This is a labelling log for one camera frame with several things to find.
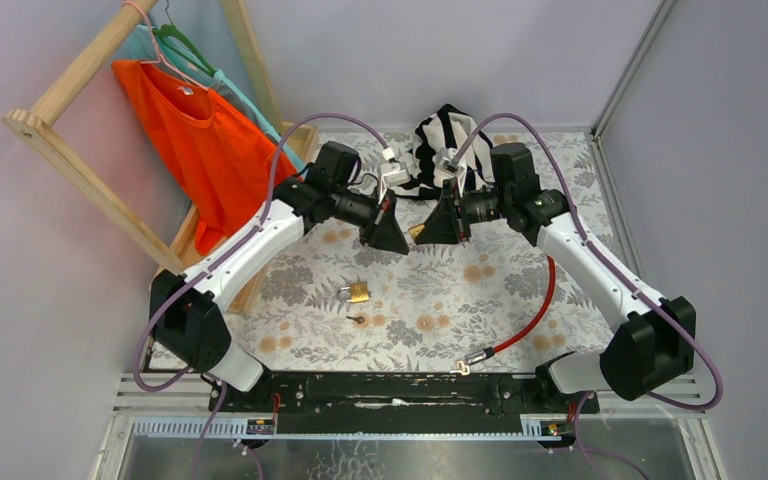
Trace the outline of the brass padlock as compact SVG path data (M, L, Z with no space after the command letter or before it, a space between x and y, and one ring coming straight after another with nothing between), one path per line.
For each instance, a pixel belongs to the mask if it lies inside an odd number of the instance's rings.
M335 298L345 304L365 303L371 299L367 281L355 281L336 289Z
M417 242L419 236L424 231L424 229L425 229L424 224L418 224L408 229L408 235L414 243Z

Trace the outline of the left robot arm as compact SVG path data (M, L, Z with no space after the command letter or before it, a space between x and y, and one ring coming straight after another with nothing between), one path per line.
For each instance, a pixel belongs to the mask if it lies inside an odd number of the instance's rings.
M409 248L395 216L393 187L410 179L407 167L385 149L378 187L352 190L360 156L327 142L305 176L290 176L267 197L258 216L199 263L181 274L162 271L150 288L149 332L186 366L232 387L248 411L269 401L266 368L234 343L224 314L254 276L311 229L329 219L357 227L362 244L405 255Z

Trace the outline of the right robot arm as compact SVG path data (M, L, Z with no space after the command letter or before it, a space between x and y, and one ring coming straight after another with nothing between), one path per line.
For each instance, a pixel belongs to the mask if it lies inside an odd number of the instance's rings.
M694 365L689 340L696 312L688 300L668 300L646 285L591 234L567 196L545 189L531 151L521 142L490 151L494 181L465 188L467 169L452 149L433 157L441 196L413 238L418 244L458 244L479 223L503 219L569 274L591 299L613 336L601 350L568 353L541 365L535 402L557 412L586 390L611 390L636 400L687 373Z

